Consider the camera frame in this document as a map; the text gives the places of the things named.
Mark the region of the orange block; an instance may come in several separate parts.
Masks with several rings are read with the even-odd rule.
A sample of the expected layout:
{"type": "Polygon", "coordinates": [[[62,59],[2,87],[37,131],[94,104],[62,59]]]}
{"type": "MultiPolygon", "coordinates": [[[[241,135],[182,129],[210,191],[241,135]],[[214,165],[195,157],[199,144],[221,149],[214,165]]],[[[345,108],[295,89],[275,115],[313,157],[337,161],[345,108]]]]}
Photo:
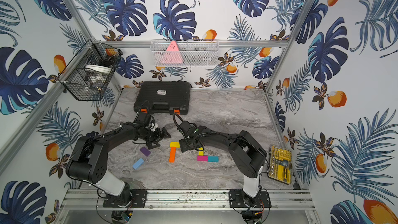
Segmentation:
{"type": "Polygon", "coordinates": [[[169,157],[169,162],[170,163],[174,163],[175,162],[176,150],[177,150],[176,147],[171,147],[170,157],[169,157]]]}

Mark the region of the dark purple block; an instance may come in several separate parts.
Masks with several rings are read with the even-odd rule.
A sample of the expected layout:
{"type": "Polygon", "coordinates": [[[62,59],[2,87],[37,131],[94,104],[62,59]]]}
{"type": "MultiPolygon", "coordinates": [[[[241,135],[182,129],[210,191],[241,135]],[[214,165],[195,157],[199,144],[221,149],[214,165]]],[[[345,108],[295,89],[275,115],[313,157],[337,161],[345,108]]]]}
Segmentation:
{"type": "Polygon", "coordinates": [[[149,157],[151,155],[151,152],[146,147],[142,147],[140,149],[140,152],[146,157],[149,157]]]}

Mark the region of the long yellow block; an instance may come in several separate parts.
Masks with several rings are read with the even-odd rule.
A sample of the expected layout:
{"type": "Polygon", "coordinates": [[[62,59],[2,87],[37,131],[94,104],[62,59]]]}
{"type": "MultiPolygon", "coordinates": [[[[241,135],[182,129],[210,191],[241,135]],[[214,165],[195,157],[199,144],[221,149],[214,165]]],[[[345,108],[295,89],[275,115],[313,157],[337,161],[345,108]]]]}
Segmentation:
{"type": "Polygon", "coordinates": [[[204,155],[204,149],[203,148],[199,148],[198,155],[199,156],[203,156],[204,155]]]}

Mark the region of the magenta block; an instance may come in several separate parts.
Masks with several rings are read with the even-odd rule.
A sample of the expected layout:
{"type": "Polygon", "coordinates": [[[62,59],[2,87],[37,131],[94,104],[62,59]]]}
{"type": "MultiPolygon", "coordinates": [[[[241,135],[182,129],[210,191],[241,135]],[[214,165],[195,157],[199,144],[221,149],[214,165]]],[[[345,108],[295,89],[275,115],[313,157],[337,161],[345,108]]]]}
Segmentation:
{"type": "Polygon", "coordinates": [[[197,161],[199,162],[207,162],[208,156],[197,156],[197,161]]]}

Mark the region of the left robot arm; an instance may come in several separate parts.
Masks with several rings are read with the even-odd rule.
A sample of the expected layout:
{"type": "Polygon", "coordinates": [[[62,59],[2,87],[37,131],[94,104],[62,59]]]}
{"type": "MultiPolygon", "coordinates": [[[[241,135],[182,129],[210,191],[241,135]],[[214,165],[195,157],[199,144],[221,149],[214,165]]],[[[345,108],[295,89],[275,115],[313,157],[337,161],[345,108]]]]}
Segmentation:
{"type": "Polygon", "coordinates": [[[141,140],[148,149],[159,147],[163,139],[170,139],[166,128],[149,128],[133,122],[121,123],[119,128],[94,137],[81,137],[66,166],[71,179],[93,184],[107,195],[127,199],[129,186],[108,170],[108,153],[127,141],[141,140]]]}

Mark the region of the teal block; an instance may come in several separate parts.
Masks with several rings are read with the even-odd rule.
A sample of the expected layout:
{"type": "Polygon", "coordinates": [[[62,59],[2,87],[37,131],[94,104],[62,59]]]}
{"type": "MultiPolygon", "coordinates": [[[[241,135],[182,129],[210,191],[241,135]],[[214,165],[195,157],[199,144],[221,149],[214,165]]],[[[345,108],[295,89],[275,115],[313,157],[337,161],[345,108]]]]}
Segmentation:
{"type": "Polygon", "coordinates": [[[219,162],[219,157],[218,156],[208,156],[207,161],[208,162],[219,162]]]}

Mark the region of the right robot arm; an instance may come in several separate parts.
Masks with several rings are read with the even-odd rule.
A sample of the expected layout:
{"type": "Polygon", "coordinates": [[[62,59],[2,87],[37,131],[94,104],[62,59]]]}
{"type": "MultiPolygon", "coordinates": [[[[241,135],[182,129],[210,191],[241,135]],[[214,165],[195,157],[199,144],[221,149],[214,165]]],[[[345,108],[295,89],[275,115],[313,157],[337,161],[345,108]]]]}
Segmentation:
{"type": "Polygon", "coordinates": [[[228,134],[190,124],[177,129],[183,136],[179,141],[182,152],[207,146],[227,151],[244,176],[244,194],[251,199],[260,194],[260,174],[267,154],[250,133],[228,134]]]}

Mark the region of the light blue block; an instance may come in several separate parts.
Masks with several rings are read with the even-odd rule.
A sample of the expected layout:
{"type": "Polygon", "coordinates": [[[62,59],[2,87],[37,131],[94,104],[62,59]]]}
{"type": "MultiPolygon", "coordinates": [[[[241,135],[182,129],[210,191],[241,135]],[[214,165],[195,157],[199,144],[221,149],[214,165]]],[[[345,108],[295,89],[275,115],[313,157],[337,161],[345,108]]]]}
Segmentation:
{"type": "Polygon", "coordinates": [[[144,164],[144,159],[143,158],[139,158],[133,165],[132,168],[137,170],[138,168],[140,168],[143,164],[144,164]]]}

